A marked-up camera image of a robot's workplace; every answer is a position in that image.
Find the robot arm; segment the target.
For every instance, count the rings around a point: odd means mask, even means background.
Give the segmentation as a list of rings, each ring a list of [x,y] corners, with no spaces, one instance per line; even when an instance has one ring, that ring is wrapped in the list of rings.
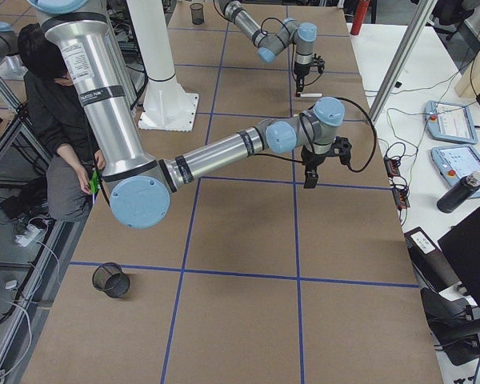
[[[116,219],[132,228],[148,228],[164,219],[170,196],[180,186],[263,150],[276,154],[301,147],[312,173],[334,154],[345,107],[332,97],[292,118],[267,119],[221,141],[172,160],[144,151],[142,128],[189,130],[198,96],[178,83],[159,1],[135,1],[130,16],[148,76],[141,121],[136,122],[106,44],[109,31],[102,1],[36,1],[34,8],[46,38],[65,60],[79,101],[105,158],[103,180]]]
[[[234,24],[257,49],[257,54],[265,63],[273,62],[287,48],[292,49],[292,72],[295,93],[299,97],[309,84],[306,77],[315,68],[319,74],[325,70],[325,60],[315,53],[314,45],[318,28],[311,22],[298,22],[294,18],[280,20],[268,17],[280,25],[279,31],[271,33],[257,23],[240,1],[214,1],[218,14]]]

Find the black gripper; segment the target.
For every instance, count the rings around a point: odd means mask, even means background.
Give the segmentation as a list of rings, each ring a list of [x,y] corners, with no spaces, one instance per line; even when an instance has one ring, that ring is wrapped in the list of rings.
[[[294,75],[295,79],[295,95],[300,96],[305,87],[305,80],[304,78],[310,73],[310,64],[301,64],[299,62],[294,62]]]
[[[314,189],[316,187],[318,183],[318,172],[316,169],[324,163],[327,157],[327,153],[316,154],[308,150],[306,146],[302,147],[301,158],[305,167],[304,189]]]

